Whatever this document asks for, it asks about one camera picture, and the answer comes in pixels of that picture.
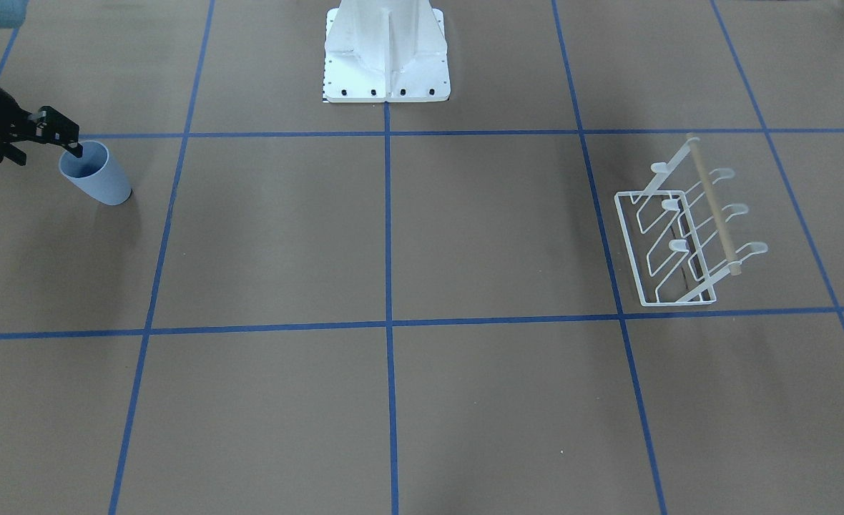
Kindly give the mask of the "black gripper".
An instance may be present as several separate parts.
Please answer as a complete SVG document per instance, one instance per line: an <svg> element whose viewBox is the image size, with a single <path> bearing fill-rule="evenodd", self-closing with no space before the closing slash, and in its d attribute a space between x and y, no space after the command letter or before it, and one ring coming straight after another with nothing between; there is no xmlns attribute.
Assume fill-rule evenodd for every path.
<svg viewBox="0 0 844 515"><path fill-rule="evenodd" d="M19 166L26 165L26 153L14 146L14 143L24 141L55 144L81 159L83 147L79 143L79 133L81 127L55 108L24 110L0 87L0 164L10 160Z"/></svg>

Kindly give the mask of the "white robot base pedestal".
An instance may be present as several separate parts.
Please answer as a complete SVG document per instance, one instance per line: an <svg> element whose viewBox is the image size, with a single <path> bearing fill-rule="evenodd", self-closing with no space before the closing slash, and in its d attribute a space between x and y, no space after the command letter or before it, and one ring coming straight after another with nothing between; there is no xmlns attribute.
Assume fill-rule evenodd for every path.
<svg viewBox="0 0 844 515"><path fill-rule="evenodd" d="M322 99L451 98L445 17L428 1L343 1L327 10Z"/></svg>

